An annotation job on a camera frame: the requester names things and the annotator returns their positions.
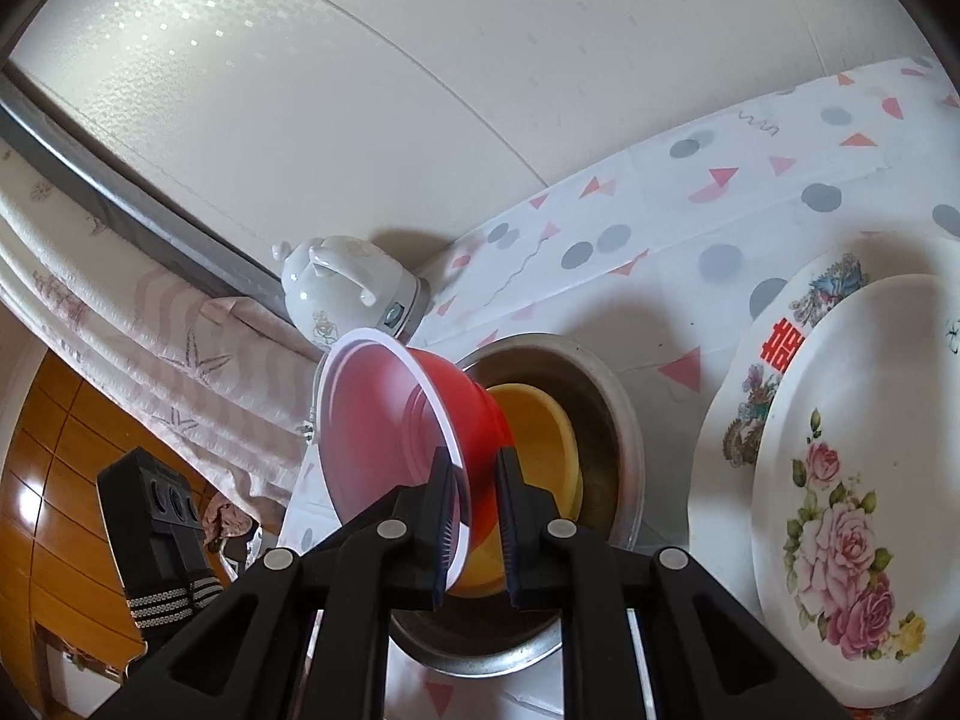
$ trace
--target red plastic bowl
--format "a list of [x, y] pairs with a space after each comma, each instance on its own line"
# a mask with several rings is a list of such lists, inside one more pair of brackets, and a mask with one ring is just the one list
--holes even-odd
[[421, 485], [437, 446], [457, 475], [448, 586], [496, 524], [496, 451], [512, 446], [486, 389], [452, 362], [360, 328], [333, 344], [320, 375], [320, 465], [341, 522], [396, 485]]

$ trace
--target pink rose pattern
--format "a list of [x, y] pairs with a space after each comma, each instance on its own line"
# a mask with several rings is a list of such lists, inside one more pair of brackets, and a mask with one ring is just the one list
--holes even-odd
[[813, 442], [806, 450], [805, 466], [810, 483], [826, 490], [840, 470], [840, 459], [824, 442]]
[[925, 620], [911, 610], [891, 631], [896, 600], [886, 568], [894, 556], [877, 545], [877, 493], [860, 496], [859, 477], [839, 480], [840, 457], [822, 435], [814, 410], [806, 456], [791, 466], [794, 484], [806, 492], [797, 516], [787, 520], [784, 544], [786, 587], [800, 630], [816, 624], [820, 640], [839, 647], [848, 661], [903, 661], [923, 646]]

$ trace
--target red chinese character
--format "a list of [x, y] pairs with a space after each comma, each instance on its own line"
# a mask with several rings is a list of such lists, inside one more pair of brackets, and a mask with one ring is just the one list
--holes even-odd
[[781, 319], [774, 325], [774, 331], [766, 343], [760, 348], [760, 359], [784, 372], [793, 360], [793, 356], [803, 343], [803, 335], [786, 319]]

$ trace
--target white ceramic teapot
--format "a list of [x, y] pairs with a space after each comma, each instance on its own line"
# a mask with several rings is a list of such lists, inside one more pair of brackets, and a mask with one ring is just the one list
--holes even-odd
[[376, 327], [402, 343], [424, 318], [430, 287], [369, 241], [311, 238], [296, 249], [274, 245], [291, 322], [328, 349], [357, 327]]

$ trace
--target white plate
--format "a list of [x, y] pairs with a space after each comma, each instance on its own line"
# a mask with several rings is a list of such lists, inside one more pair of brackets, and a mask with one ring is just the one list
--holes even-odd
[[939, 275], [960, 284], [960, 244], [884, 234], [813, 260], [744, 333], [710, 405], [693, 455], [690, 553], [756, 617], [761, 617], [760, 599], [750, 545], [754, 464], [781, 376], [762, 359], [763, 345], [781, 320], [808, 336], [833, 306], [862, 285], [904, 274]]
[[911, 698], [960, 632], [960, 298], [905, 275], [837, 306], [766, 421], [752, 552], [767, 627], [851, 707]]

